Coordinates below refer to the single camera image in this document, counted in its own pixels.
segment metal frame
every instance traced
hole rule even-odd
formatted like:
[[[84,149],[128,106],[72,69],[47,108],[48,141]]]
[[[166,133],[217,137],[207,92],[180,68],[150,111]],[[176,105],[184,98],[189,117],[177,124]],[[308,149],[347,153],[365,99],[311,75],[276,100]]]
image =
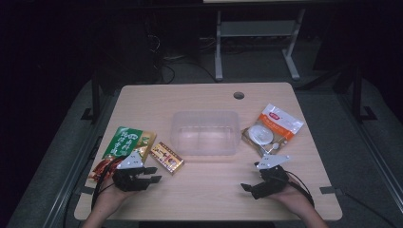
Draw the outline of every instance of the metal frame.
[[[290,36],[291,41],[288,48],[282,50],[285,63],[290,70],[293,80],[299,80],[296,65],[292,58],[294,46],[302,24],[305,9],[298,13],[297,20],[289,21],[251,21],[251,22],[222,22],[221,11],[217,13],[217,38],[216,38],[216,81],[222,81],[222,63],[221,63],[221,37],[237,36]]]
[[[403,188],[400,185],[399,181],[395,177],[389,165],[384,160],[382,153],[379,148],[375,145],[372,140],[370,134],[368,133],[365,126],[357,120],[356,114],[351,112],[350,106],[351,104],[348,101],[348,98],[344,95],[338,95],[338,99],[340,101],[341,106],[344,108],[345,112],[350,114],[348,115],[351,124],[355,127],[355,130],[358,132],[359,136],[366,143],[369,152],[374,159],[375,167],[377,168],[379,175],[382,180],[385,181],[385,185],[391,193],[396,205],[399,207],[400,212],[403,213]]]
[[[105,132],[106,126],[101,123],[106,123],[108,118],[110,117],[108,113],[111,113],[110,108],[113,109],[114,98],[110,96],[106,96],[105,101],[102,102],[101,109],[103,112],[100,112],[100,116],[97,118],[98,122],[96,124],[92,124],[90,129],[86,133],[86,139],[84,140],[80,153],[77,154],[74,162],[71,164],[71,168],[65,176],[65,180],[63,182],[62,187],[55,197],[55,201],[53,205],[48,211],[48,216],[42,227],[56,227],[57,224],[63,218],[63,214],[65,210],[68,210],[67,203],[69,201],[69,196],[72,191],[74,191],[74,186],[77,181],[80,179],[81,173],[80,171],[86,165],[86,159],[88,154],[92,151],[94,144],[98,141],[99,134],[103,134]]]

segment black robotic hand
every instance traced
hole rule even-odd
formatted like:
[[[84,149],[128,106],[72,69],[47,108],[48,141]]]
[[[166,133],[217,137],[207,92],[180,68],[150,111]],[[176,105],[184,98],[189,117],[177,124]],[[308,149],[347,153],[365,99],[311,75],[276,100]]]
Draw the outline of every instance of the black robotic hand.
[[[240,184],[243,190],[252,193],[255,200],[281,192],[289,180],[288,175],[280,165],[270,169],[260,169],[260,176],[264,179],[264,182],[255,186],[245,183]]]
[[[117,169],[112,178],[116,187],[124,192],[142,191],[147,189],[151,183],[158,183],[161,179],[161,176],[153,176],[149,179],[139,179],[138,176],[140,174],[155,174],[156,171],[156,167]]]

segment hole in table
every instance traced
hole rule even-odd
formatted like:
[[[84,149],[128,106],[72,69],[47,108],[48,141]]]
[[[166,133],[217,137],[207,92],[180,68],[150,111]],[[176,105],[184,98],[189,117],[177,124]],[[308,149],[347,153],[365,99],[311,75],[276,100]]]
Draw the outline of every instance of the hole in table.
[[[237,100],[242,100],[245,97],[245,94],[243,94],[242,92],[235,92],[234,93],[234,98]]]

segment green snack package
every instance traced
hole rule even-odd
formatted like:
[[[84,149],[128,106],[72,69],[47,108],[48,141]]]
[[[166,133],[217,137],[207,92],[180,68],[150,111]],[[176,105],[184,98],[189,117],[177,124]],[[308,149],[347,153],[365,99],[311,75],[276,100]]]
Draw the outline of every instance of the green snack package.
[[[156,134],[153,132],[120,126],[110,141],[103,159],[107,156],[115,158],[128,156],[136,150],[145,162],[155,138]]]

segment dark background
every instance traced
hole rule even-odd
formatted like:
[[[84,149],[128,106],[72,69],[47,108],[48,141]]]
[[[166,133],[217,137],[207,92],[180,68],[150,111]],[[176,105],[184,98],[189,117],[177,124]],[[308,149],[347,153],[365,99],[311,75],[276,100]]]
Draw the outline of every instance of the dark background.
[[[167,47],[184,47],[193,55],[197,55],[192,47],[198,36],[214,36],[215,12],[209,10],[160,11],[151,20],[146,11],[76,10],[88,5],[88,1],[77,5],[48,0],[0,3],[0,167],[5,196],[1,227],[23,196],[74,98],[95,71],[104,82],[104,92],[124,84],[152,84],[159,78],[152,66],[161,56],[147,51],[147,34],[158,33]],[[332,69],[356,57],[364,78],[378,87],[403,123],[401,15],[402,8],[393,1],[338,10],[314,8],[307,11],[300,36],[323,40],[317,69]],[[110,57],[123,63],[136,61],[122,67]]]

